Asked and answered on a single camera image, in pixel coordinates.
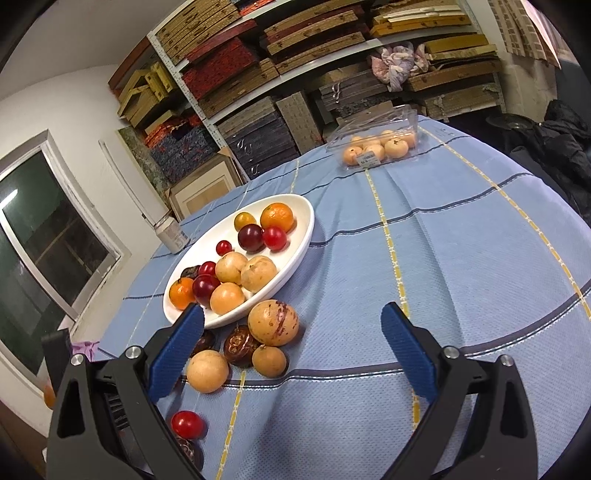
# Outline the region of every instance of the round tan fruit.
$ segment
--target round tan fruit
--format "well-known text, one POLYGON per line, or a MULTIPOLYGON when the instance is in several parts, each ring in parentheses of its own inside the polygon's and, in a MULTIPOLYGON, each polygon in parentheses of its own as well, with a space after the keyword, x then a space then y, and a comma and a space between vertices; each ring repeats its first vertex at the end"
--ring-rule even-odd
POLYGON ((252 336, 264 345, 281 346, 295 338, 300 319, 287 303, 264 300, 248 314, 248 327, 252 336))
POLYGON ((261 345, 252 354, 252 364, 264 377, 279 377, 287 367, 285 354, 274 346, 261 345))
POLYGON ((215 392, 228 378, 230 368, 220 353, 205 350, 195 355, 187 367, 187 381, 201 393, 215 392))
POLYGON ((404 140, 390 140, 384 147, 386 155, 398 159, 408 153, 408 144, 404 140))
POLYGON ((355 135, 354 137, 351 138, 351 146, 361 147, 361 145, 363 145, 364 141, 365 141, 365 139, 363 137, 355 135))
POLYGON ((348 147, 343 152, 343 161, 350 166, 359 165, 357 163, 357 155, 361 155, 363 150, 359 147, 348 147))
POLYGON ((251 258, 242 269, 242 286, 256 293, 267 285, 277 275, 277 267, 273 261, 263 255, 251 258))
POLYGON ((209 305, 214 313, 225 315, 236 307, 244 303, 244 292, 235 283, 222 283, 216 288, 212 297, 209 299, 209 305))
POLYGON ((386 158, 386 151, 384 150, 384 147, 380 144, 368 145, 367 147, 365 147, 365 152, 373 153, 379 161, 384 161, 384 159, 386 158))
POLYGON ((216 277, 224 282, 232 282, 240 285, 240 272, 248 259, 238 252, 228 252, 216 264, 216 277))
POLYGON ((363 149, 367 149, 370 145, 381 145, 380 139, 378 137, 368 137, 363 141, 363 149))
POLYGON ((379 135, 379 141, 384 146, 389 140, 394 138, 394 132, 392 130, 384 130, 379 135))

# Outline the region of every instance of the orange tomato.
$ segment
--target orange tomato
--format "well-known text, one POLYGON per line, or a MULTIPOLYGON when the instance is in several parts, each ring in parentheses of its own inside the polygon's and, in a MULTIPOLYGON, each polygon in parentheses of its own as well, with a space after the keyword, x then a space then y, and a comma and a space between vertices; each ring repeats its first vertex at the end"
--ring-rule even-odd
POLYGON ((234 228, 239 232, 243 226, 256 223, 256 219, 248 212, 240 212, 234 219, 234 228))

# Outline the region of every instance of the blue gripper pad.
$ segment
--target blue gripper pad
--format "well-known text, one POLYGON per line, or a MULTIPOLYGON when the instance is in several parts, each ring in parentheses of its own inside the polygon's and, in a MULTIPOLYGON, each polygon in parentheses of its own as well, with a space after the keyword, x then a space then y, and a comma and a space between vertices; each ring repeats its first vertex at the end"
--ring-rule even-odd
POLYGON ((148 397, 153 403, 173 390, 195 344, 205 327, 203 309, 190 304, 174 325, 158 330, 146 345, 160 353, 150 362, 148 370, 148 397))
POLYGON ((437 397, 435 365, 413 335, 406 315, 396 304, 382 309, 382 333, 402 366, 413 390, 432 403, 437 397))

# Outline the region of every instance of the window frame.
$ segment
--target window frame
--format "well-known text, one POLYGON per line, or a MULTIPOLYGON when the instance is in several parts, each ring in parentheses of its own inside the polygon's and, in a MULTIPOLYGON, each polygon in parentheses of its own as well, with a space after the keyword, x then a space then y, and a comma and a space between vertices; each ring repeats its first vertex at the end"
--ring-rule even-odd
MULTIPOLYGON (((68 168, 64 158, 61 156, 59 149, 49 130, 45 130, 38 135, 27 140, 25 143, 19 145, 6 156, 0 158, 0 181, 12 173, 16 168, 29 160, 36 153, 43 153, 43 156, 49 166, 49 169, 68 200, 72 203, 80 217, 86 222, 89 229, 101 241, 106 248, 108 254, 105 260, 101 263, 99 268, 93 273, 82 291, 76 297, 76 300, 70 306, 59 295, 53 286, 45 279, 43 274, 36 267, 32 259, 28 256, 24 247, 18 241, 12 227, 10 226, 4 212, 0 210, 0 228, 2 228, 8 237, 9 242, 15 249, 15 252, 27 267, 33 278, 39 283, 42 290, 60 306, 65 312, 65 317, 59 329, 67 328, 71 330, 76 322, 80 319, 84 309, 90 303, 92 296, 100 290, 101 284, 108 280, 110 275, 116 270, 118 264, 129 256, 129 251, 116 237, 111 228, 102 219, 100 214, 96 211, 95 206, 88 199, 83 192, 80 184, 75 179, 74 175, 68 168)), ((26 368, 21 361, 4 345, 0 340, 0 361, 7 365, 7 367, 21 380, 26 380, 29 388, 43 389, 43 383, 39 378, 40 372, 44 367, 44 362, 41 364, 40 370, 35 373, 26 368)))

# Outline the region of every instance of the gift box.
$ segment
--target gift box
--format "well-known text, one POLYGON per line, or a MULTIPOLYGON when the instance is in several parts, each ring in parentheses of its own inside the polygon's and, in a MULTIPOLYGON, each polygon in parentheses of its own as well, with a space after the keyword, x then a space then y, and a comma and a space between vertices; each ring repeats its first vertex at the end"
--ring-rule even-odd
POLYGON ((168 132, 150 154, 171 183, 177 183, 206 162, 218 147, 207 129, 201 125, 177 138, 168 132))
POLYGON ((258 59, 240 38, 233 38, 183 74, 197 100, 257 63, 258 59))

